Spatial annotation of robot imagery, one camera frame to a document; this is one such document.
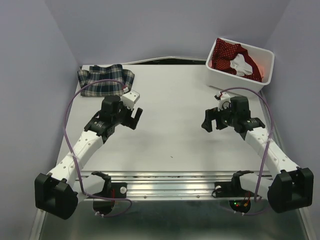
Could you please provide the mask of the red polka dot skirt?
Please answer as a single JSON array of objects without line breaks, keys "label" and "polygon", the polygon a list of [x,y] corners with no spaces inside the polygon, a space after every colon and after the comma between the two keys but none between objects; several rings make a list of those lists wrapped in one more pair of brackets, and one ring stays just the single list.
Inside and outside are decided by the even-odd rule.
[{"label": "red polka dot skirt", "polygon": [[229,60],[230,66],[235,69],[239,75],[251,75],[253,68],[257,68],[257,64],[250,57],[247,49],[243,48],[239,43],[228,43],[221,38],[216,39],[211,59],[213,61],[218,59]]}]

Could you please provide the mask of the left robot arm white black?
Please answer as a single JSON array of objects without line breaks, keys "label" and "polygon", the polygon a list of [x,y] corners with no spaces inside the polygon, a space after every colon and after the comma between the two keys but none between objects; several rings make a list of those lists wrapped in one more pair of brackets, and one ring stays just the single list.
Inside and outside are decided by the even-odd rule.
[{"label": "left robot arm white black", "polygon": [[118,125],[136,129],[143,110],[138,108],[135,116],[132,113],[139,99],[140,94],[133,90],[103,99],[101,109],[86,124],[76,144],[67,144],[69,153],[47,174],[36,177],[34,191],[38,209],[67,220],[86,199],[97,200],[93,210],[102,218],[118,216],[132,206],[127,199],[127,183],[112,183],[111,176],[101,171],[82,178],[81,170]]}]

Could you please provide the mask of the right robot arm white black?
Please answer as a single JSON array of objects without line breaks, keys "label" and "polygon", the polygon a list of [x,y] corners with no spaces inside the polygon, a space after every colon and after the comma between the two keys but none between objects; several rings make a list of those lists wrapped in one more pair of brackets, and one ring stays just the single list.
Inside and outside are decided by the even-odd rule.
[{"label": "right robot arm white black", "polygon": [[262,173],[239,170],[229,182],[215,183],[215,198],[242,197],[252,193],[266,199],[276,213],[309,207],[313,202],[314,174],[309,168],[301,168],[293,162],[270,137],[264,123],[251,116],[249,100],[244,96],[231,97],[218,93],[218,106],[207,109],[201,127],[208,133],[232,127],[242,139],[261,157],[272,179],[264,179]]}]

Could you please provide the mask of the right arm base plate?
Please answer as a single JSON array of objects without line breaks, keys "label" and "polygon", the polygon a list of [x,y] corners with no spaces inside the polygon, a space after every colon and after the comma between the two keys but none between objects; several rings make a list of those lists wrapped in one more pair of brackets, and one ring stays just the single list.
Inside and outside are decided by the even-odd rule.
[{"label": "right arm base plate", "polygon": [[214,183],[214,189],[211,193],[214,198],[244,198],[253,196],[254,193],[244,190],[238,183],[231,181],[218,181]]}]

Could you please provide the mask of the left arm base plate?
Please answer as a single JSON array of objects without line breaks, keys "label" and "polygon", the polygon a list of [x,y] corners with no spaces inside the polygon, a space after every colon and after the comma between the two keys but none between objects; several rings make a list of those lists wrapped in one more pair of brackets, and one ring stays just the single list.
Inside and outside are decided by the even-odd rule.
[{"label": "left arm base plate", "polygon": [[91,190],[89,193],[93,196],[113,199],[125,199],[127,197],[127,186],[126,182],[112,182],[100,183],[97,185],[97,190]]}]

